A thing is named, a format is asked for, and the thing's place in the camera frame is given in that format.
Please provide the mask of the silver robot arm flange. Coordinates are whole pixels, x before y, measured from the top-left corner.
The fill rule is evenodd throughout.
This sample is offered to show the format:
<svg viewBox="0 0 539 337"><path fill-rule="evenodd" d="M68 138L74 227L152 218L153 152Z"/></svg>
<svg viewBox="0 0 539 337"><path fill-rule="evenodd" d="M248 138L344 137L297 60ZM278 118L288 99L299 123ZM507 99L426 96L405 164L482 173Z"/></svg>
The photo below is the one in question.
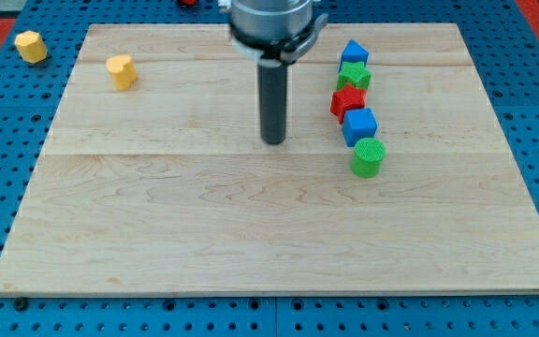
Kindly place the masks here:
<svg viewBox="0 0 539 337"><path fill-rule="evenodd" d="M290 66L308 53L328 24L313 0L225 0L231 43L264 67Z"/></svg>

